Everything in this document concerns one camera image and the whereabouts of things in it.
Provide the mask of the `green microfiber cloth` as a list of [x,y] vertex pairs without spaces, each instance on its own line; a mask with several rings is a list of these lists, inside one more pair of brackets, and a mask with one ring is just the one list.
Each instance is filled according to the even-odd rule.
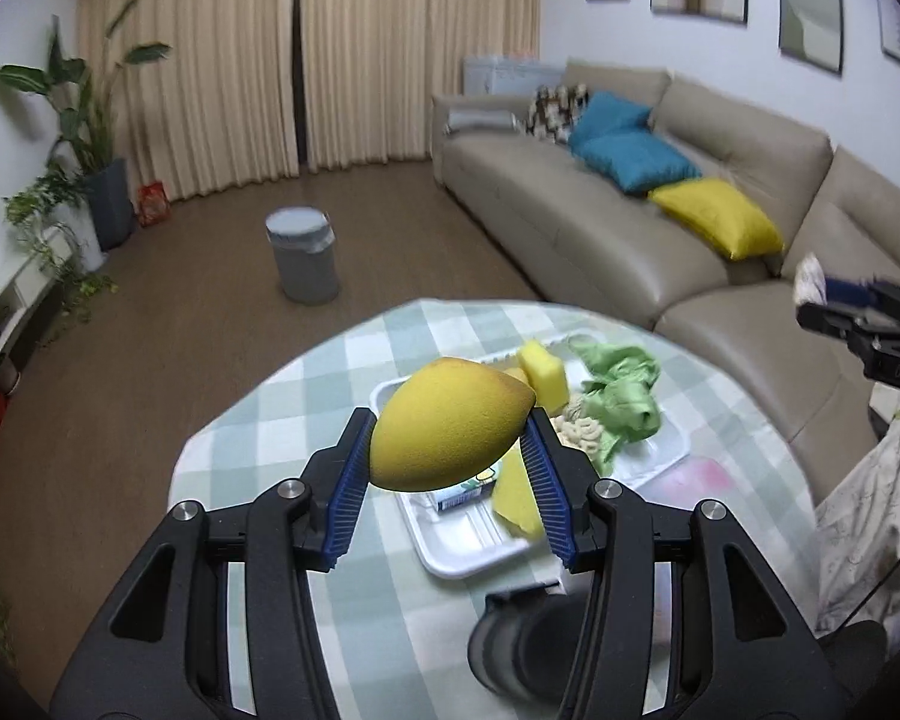
[[601,476],[610,476],[622,449],[655,436],[662,426],[653,396],[660,362],[640,346],[574,338],[571,349],[589,372],[578,392],[585,400],[585,413],[605,427],[606,457],[595,470]]

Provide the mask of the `green checked tablecloth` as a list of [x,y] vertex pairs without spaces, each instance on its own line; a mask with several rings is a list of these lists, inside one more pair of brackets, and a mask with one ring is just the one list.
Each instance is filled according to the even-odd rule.
[[[442,356],[496,367],[541,341],[639,346],[658,361],[663,416],[653,439],[622,452],[635,483],[701,460],[696,497],[730,507],[806,619],[818,614],[820,551],[808,483],[769,418],[730,376],[663,338],[587,310],[539,302],[421,299],[310,349],[188,439],[172,502],[244,504],[298,475],[340,438],[359,406],[382,408],[404,379]],[[429,496],[370,489],[338,566],[310,580],[329,682],[346,718],[517,718],[484,689],[466,644],[489,593],[560,583],[546,544],[507,532],[487,500],[439,511]]]

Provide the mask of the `teal cushion front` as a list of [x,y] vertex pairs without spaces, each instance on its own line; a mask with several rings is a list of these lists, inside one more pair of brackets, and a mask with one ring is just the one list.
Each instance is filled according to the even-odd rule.
[[589,169],[634,197],[702,177],[701,169],[681,151],[645,128],[606,133],[578,142],[571,151]]

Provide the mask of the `teal cushion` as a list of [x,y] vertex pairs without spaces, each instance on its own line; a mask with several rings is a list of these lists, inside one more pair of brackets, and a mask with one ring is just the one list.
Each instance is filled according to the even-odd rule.
[[597,91],[578,117],[569,137],[569,149],[577,154],[590,140],[616,132],[640,130],[649,123],[652,108],[621,98],[611,91]]
[[589,169],[634,197],[702,177],[701,169],[681,151],[645,128],[606,133],[578,142],[571,151]]

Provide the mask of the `beige leather sofa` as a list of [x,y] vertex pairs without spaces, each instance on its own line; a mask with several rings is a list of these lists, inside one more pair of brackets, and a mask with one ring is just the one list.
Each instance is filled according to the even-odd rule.
[[900,188],[817,128],[661,68],[574,62],[571,88],[649,110],[655,137],[769,216],[784,249],[734,262],[649,200],[525,130],[453,130],[453,115],[526,119],[525,96],[439,94],[432,164],[536,288],[647,328],[727,372],[769,416],[824,499],[875,447],[871,383],[842,344],[803,332],[806,255],[837,278],[900,284]]

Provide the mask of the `yellow sponge block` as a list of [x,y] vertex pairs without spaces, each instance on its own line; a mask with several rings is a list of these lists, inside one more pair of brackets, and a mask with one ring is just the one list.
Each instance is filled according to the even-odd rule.
[[566,367],[562,359],[539,341],[527,341],[518,350],[518,366],[535,390],[536,401],[549,416],[559,415],[571,399]]

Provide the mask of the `teal cushion back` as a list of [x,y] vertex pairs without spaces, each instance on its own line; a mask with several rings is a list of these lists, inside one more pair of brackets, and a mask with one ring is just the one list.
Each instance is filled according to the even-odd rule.
[[621,98],[611,91],[597,91],[578,117],[569,137],[569,149],[577,154],[590,140],[616,132],[640,130],[649,123],[652,108]]

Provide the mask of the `white plastic tray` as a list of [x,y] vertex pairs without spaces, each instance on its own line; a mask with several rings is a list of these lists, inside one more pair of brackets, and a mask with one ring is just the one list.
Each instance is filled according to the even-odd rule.
[[[574,338],[608,343],[593,332],[564,333],[559,337],[539,342],[564,362],[571,396],[582,390],[582,382],[589,377],[583,362],[571,349],[571,341]],[[670,468],[673,463],[685,458],[689,454],[689,437],[681,427],[676,426],[670,410],[663,406],[662,360],[642,343],[608,344],[640,346],[660,362],[660,377],[653,387],[653,396],[660,408],[662,426],[655,436],[622,449],[614,459],[613,472],[610,476],[603,476],[614,479],[628,488],[637,489],[640,484],[647,483],[658,473]],[[482,356],[478,362],[510,374],[528,385],[528,379],[518,366],[517,355],[521,346],[505,349],[495,355]],[[533,457],[533,447],[541,440],[541,431],[543,431],[541,426],[532,427],[526,439],[515,440],[515,444],[520,445],[526,474],[532,485],[536,507],[543,522],[544,536],[538,541],[528,541],[520,536],[514,536],[505,528],[504,522],[494,514],[491,500],[493,493],[445,514],[437,514],[430,507],[425,497],[429,491],[397,495],[398,509],[403,516],[404,525],[408,527],[411,543],[426,571],[438,578],[457,580],[494,569],[512,557],[531,550],[533,544],[548,538],[551,517],[559,520],[557,555],[567,557],[575,553],[569,544],[571,531],[578,527],[578,519],[582,517],[583,499],[587,495],[587,488],[601,475],[590,463],[589,457],[580,450],[571,449],[566,445],[567,450],[585,455],[592,469],[587,473],[578,473],[574,481],[559,483],[554,463],[551,460],[541,463]]]

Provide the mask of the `white storage box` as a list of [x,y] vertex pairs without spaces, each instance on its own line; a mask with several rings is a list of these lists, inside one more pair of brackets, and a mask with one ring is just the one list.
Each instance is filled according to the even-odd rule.
[[559,85],[564,68],[532,59],[471,55],[463,60],[466,96],[533,96],[539,88]]

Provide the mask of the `white tv cabinet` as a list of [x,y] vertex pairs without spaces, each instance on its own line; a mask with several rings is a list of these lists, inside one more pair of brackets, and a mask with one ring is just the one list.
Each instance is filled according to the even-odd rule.
[[37,254],[9,255],[0,268],[0,359],[9,353],[55,277]]

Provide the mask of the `grey folded blanket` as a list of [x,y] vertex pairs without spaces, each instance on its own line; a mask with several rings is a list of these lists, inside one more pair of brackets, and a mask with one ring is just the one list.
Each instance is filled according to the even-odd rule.
[[521,132],[521,120],[510,110],[504,109],[471,109],[471,107],[453,107],[447,112],[443,133],[452,137],[464,132]]

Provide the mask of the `red bag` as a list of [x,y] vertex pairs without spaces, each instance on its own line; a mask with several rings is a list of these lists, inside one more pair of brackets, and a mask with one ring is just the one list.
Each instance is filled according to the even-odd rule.
[[172,207],[162,182],[151,182],[137,189],[136,218],[139,226],[163,223],[171,214]]

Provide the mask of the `tall potted plant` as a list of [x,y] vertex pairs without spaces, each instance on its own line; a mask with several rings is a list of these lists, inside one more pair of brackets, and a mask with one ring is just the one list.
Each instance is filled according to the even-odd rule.
[[58,135],[48,151],[48,172],[59,184],[74,179],[86,199],[102,252],[116,249],[130,237],[134,210],[125,158],[116,156],[116,85],[130,68],[157,64],[172,48],[165,43],[137,43],[110,59],[110,44],[141,0],[126,0],[105,28],[103,60],[107,73],[95,81],[86,59],[64,54],[59,18],[53,16],[43,67],[6,64],[0,67],[0,86],[38,96],[50,105],[58,121]]

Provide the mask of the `beige curtains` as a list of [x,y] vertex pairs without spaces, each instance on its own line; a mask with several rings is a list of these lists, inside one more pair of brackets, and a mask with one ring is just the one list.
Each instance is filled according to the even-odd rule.
[[539,0],[79,0],[134,185],[171,199],[422,160],[470,57],[532,57]]

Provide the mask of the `green abstract picture frame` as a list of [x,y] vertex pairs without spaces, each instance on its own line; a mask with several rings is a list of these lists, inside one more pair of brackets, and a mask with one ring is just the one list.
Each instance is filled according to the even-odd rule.
[[779,49],[785,57],[841,76],[844,0],[781,0]]

